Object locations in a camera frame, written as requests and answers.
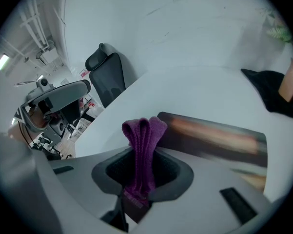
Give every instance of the black office chair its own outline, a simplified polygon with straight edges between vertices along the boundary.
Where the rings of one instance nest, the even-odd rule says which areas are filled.
[[[86,60],[85,66],[90,71],[90,81],[105,108],[125,91],[120,57],[117,53],[107,56],[103,43],[100,43],[98,49]]]

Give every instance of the white wall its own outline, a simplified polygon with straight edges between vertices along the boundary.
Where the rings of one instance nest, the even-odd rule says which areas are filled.
[[[52,75],[50,75],[49,77],[47,77],[49,83],[52,83],[55,87],[60,87],[61,86],[61,82],[65,78],[69,82],[77,81],[73,77],[72,73],[70,72],[70,70],[66,66],[63,66],[63,67],[58,68],[58,70],[56,70],[55,72],[53,72]]]
[[[69,67],[84,68],[103,42],[125,56],[126,85],[148,70],[182,66],[284,72],[291,48],[265,35],[260,9],[269,6],[266,0],[66,0]]]
[[[43,13],[48,23],[58,54],[65,65],[68,65],[64,34],[64,5],[65,0],[41,0],[43,1]]]

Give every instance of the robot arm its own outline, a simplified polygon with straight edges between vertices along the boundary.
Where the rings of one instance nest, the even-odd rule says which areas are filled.
[[[20,106],[23,121],[32,132],[44,132],[52,141],[49,147],[61,142],[64,130],[72,120],[80,117],[78,100],[90,92],[90,83],[81,80],[54,88],[48,80],[42,78],[36,83],[27,101]],[[26,111],[26,107],[39,107],[46,120],[44,126],[37,126]]]

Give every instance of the cable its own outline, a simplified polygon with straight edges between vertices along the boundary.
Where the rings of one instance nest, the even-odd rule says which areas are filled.
[[[23,132],[21,131],[21,128],[20,128],[20,133],[21,133],[21,135],[23,136],[24,140],[26,141],[27,145],[32,149],[32,147],[29,145],[28,141],[26,140],[26,138],[25,138]]]
[[[28,129],[27,129],[26,126],[25,126],[25,129],[26,129],[26,132],[27,132],[28,136],[30,137],[31,141],[33,142],[33,144],[35,144],[34,140],[31,138],[31,136],[30,136],[30,134],[29,134]]]

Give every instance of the pipe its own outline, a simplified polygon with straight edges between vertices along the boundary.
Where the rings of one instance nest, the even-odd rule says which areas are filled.
[[[32,0],[27,0],[27,5],[28,5],[28,8],[29,8],[29,12],[30,12],[31,17],[34,17],[35,16],[35,11],[34,11],[34,8],[33,8]],[[34,25],[35,25],[36,30],[38,32],[38,35],[39,35],[39,37],[40,37],[40,39],[42,41],[42,44],[45,45],[45,39],[44,39],[44,37],[42,35],[42,32],[40,30],[40,27],[38,25],[37,18],[34,18],[33,22],[34,22]]]
[[[11,48],[13,48],[17,53],[19,53],[21,56],[24,56],[25,58],[27,57],[26,55],[24,55],[21,51],[19,51],[16,47],[14,47],[10,42],[8,42],[7,39],[5,39],[1,34],[0,34],[2,40],[4,40]],[[28,60],[34,64],[35,67],[38,67],[39,69],[41,69],[43,72],[45,72],[47,75],[50,75],[50,73],[48,73],[47,71],[45,71],[43,68],[41,68],[39,65],[37,65],[36,63],[34,63],[32,60],[30,60],[28,58]]]
[[[35,14],[38,15],[38,7],[37,7],[37,0],[34,0],[34,10],[35,10]],[[41,24],[41,20],[40,20],[40,17],[37,18],[38,20],[38,24],[39,24],[39,27],[41,29],[41,32],[43,34],[43,37],[45,39],[45,42],[47,44],[47,47],[49,47],[49,44],[48,44],[48,41],[47,41],[47,37],[45,37],[45,34],[44,34],[44,30],[43,30],[43,27],[42,27],[42,24]]]
[[[19,10],[19,14],[20,14],[20,18],[22,19],[22,21],[26,21],[27,17],[24,13],[24,11],[21,9],[20,6],[18,6],[18,10]],[[33,29],[30,27],[29,24],[25,24],[26,29],[28,30],[28,33],[31,35],[31,37],[34,39],[35,43],[38,45],[39,49],[42,49],[43,46],[41,45],[41,43],[38,41]]]

